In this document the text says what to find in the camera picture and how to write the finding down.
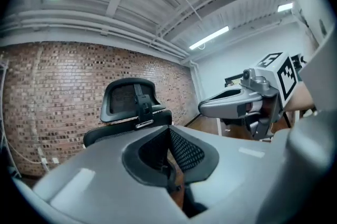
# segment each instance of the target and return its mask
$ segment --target chair headrest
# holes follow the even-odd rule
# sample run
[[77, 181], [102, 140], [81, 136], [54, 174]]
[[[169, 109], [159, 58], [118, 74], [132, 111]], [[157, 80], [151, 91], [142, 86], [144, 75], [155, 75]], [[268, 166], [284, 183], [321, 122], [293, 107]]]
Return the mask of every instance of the chair headrest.
[[136, 96], [149, 95], [152, 111], [163, 110], [153, 82], [141, 78], [124, 78], [110, 83], [104, 92], [101, 121], [114, 122], [138, 116]]

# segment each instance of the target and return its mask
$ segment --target ceiling light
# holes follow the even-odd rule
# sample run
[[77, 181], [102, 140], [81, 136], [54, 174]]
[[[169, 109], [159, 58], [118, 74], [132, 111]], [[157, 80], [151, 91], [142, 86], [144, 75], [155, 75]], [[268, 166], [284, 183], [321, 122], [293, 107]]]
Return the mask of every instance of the ceiling light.
[[279, 8], [277, 9], [277, 12], [286, 11], [287, 9], [292, 9], [292, 8], [293, 8], [293, 3], [281, 5], [281, 6], [279, 6]]
[[194, 48], [197, 48], [199, 47], [200, 45], [206, 43], [207, 41], [210, 41], [211, 39], [223, 34], [223, 33], [226, 33], [227, 31], [229, 30], [229, 27], [226, 26], [216, 32], [214, 32], [213, 34], [203, 38], [202, 40], [198, 41], [197, 43], [193, 44], [192, 46], [190, 46], [190, 49], [193, 50]]

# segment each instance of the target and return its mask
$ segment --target white ceiling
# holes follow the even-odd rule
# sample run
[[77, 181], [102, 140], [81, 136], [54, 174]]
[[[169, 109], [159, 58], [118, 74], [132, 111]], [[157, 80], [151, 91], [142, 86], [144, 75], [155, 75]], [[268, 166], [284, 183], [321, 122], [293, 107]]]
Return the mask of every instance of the white ceiling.
[[[186, 63], [210, 55], [223, 43], [292, 22], [290, 12], [277, 13], [280, 4], [290, 1], [12, 0], [0, 28], [0, 45], [67, 37], [83, 41], [85, 35], [94, 43], [124, 47], [125, 42], [130, 50]], [[207, 52], [189, 50], [227, 25], [230, 32], [207, 44]]]

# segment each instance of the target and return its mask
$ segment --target brick wall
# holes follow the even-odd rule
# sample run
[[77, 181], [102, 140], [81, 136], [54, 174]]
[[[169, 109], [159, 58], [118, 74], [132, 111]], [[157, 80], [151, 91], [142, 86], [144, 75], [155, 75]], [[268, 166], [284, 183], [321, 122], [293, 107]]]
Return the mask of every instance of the brick wall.
[[[159, 101], [172, 111], [175, 124], [197, 114], [194, 86], [187, 67], [119, 48], [86, 43], [26, 43], [1, 50], [9, 59], [4, 88], [4, 122], [10, 143], [31, 161], [41, 147], [49, 168], [83, 150], [83, 135], [103, 126], [100, 109], [106, 86], [123, 77], [155, 83]], [[41, 164], [14, 152], [19, 171], [41, 176]]]

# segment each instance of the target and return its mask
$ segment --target black office chair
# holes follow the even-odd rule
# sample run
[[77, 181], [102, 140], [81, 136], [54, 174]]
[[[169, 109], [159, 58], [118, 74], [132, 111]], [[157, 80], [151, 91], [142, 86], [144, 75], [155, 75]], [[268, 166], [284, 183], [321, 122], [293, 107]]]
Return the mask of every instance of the black office chair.
[[143, 128], [172, 124], [171, 111], [164, 111], [155, 94], [155, 85], [146, 79], [125, 78], [110, 83], [104, 93], [101, 121], [126, 122], [88, 131], [83, 137], [85, 147], [105, 139], [125, 135]]

